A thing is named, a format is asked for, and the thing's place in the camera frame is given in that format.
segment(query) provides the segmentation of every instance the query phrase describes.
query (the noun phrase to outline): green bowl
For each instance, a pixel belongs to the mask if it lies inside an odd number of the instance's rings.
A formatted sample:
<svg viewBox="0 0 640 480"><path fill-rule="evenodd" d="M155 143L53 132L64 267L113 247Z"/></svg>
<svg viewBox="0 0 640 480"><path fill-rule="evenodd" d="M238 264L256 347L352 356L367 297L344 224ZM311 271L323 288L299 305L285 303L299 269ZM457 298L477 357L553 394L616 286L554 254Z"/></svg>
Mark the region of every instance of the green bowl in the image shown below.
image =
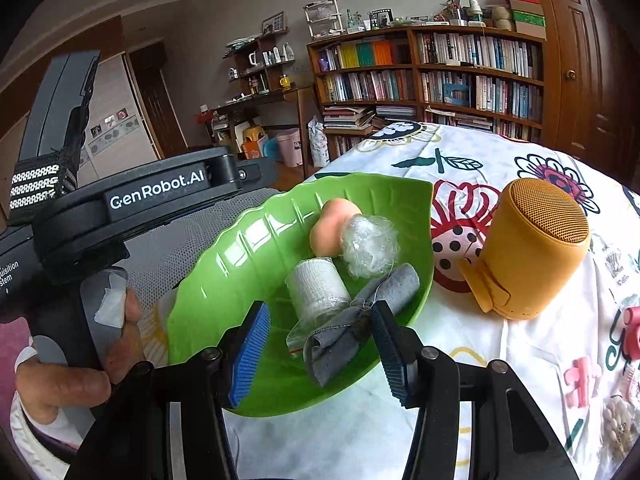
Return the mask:
<svg viewBox="0 0 640 480"><path fill-rule="evenodd" d="M314 384L302 359L287 351L286 337L297 323L285 277L314 255L308 234L322 204L344 197L364 215L384 216L398 230L399 263L409 262L420 276L420 291L398 316L407 325L418 316L433 279L430 182L378 174L326 176L299 184L244 211L222 231L182 280L168 319L169 361L181 363L207 346L215 346L225 330L242 323L254 300L271 311L267 339L251 392L236 413L245 416L282 415L312 406L345 389L380 360L372 339L327 387ZM354 280L341 258L334 262L350 294L367 280Z"/></svg>

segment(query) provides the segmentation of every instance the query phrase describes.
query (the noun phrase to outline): portable speaker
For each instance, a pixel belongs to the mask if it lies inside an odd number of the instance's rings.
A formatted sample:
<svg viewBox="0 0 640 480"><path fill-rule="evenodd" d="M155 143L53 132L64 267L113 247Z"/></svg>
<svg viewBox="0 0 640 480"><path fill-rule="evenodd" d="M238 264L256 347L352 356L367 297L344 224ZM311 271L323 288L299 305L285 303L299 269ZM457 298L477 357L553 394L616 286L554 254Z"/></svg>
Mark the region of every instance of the portable speaker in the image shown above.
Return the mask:
<svg viewBox="0 0 640 480"><path fill-rule="evenodd" d="M500 194L480 257L458 265L484 312L532 319L569 280L589 242L573 198L544 180L519 178Z"/></svg>

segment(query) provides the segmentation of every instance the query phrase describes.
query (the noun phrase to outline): speaker grille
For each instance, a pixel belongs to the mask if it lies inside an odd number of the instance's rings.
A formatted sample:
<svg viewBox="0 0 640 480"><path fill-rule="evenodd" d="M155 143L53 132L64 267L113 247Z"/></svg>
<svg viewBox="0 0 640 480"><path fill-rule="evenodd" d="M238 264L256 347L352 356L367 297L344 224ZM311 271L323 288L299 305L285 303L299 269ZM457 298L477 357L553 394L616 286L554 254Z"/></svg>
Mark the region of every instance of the speaker grille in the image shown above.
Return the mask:
<svg viewBox="0 0 640 480"><path fill-rule="evenodd" d="M516 208L542 232L571 244L589 235L587 217L567 193L544 180L520 178L511 185Z"/></svg>

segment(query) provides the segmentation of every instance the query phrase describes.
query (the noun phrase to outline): white gauze roll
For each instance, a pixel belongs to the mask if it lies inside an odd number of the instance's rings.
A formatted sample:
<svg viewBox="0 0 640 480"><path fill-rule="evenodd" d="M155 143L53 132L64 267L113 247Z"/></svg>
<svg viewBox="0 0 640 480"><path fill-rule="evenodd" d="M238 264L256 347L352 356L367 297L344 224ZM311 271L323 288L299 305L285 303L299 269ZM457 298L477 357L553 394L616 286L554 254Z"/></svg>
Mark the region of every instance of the white gauze roll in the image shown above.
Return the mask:
<svg viewBox="0 0 640 480"><path fill-rule="evenodd" d="M338 270L329 258L313 258L296 265L285 280L298 323L289 335L287 346L302 350L307 336L322 326L337 311L349 306L351 297Z"/></svg>

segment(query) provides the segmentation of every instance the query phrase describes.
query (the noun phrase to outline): egg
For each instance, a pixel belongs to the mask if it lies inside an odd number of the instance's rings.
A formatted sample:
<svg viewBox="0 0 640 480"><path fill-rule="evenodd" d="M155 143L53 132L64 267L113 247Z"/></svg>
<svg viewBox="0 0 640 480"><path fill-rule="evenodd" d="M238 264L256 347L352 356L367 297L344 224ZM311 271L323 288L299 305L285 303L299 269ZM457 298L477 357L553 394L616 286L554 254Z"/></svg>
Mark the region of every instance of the egg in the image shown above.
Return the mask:
<svg viewBox="0 0 640 480"><path fill-rule="evenodd" d="M350 200L332 198L328 200L320 212L320 218L309 233L309 244L316 258L335 258L342 254L340 232L344 223L362 211Z"/></svg>

